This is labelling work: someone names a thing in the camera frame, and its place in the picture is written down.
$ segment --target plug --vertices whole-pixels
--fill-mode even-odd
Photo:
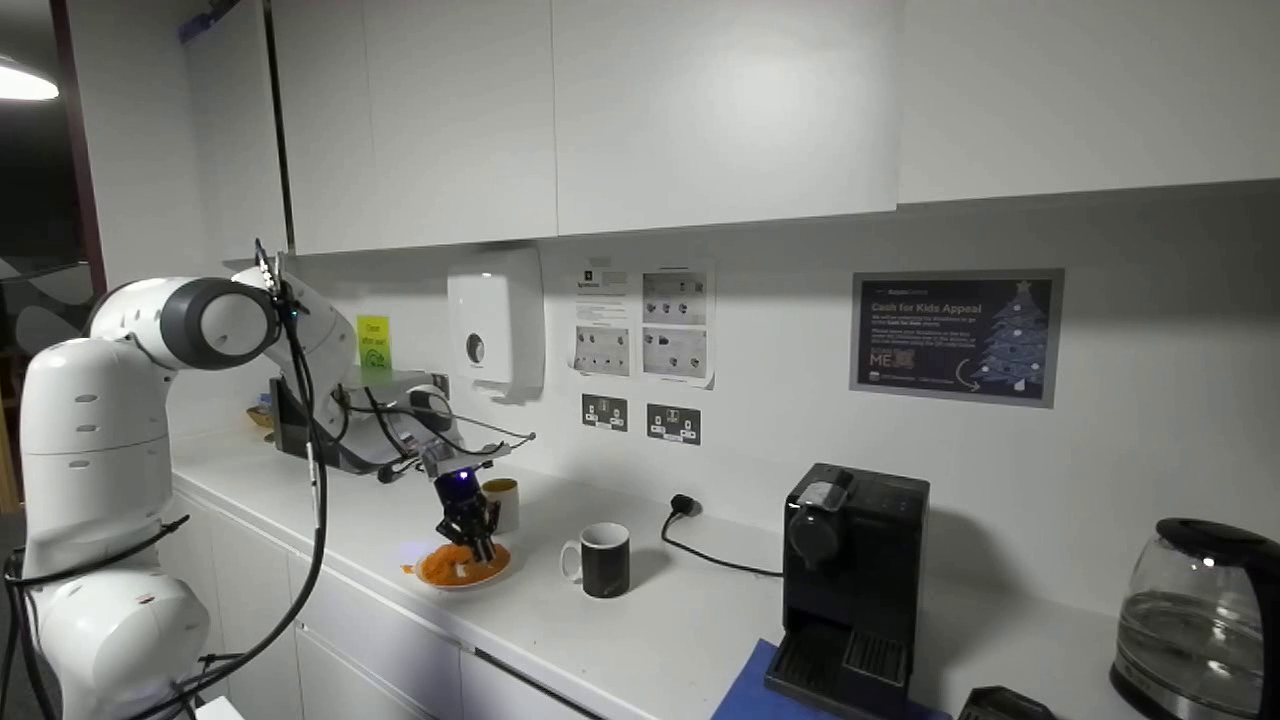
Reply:
[[[695,514],[695,513],[705,513],[705,509],[693,494],[686,494],[686,492],[673,494],[673,514]]]

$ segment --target ceiling light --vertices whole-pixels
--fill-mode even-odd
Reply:
[[[0,57],[0,102],[50,102],[55,98],[55,85]]]

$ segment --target orange plate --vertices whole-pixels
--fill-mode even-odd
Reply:
[[[494,543],[494,562],[475,562],[467,543],[442,543],[418,562],[404,562],[409,576],[432,583],[432,587],[475,587],[513,568],[513,551],[504,543]]]

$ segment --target coffee machine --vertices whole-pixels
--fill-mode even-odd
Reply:
[[[814,463],[784,514],[768,685],[857,720],[908,715],[927,483]]]

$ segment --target framed sign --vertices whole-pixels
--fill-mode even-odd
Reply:
[[[853,388],[1053,403],[1064,270],[853,275]]]

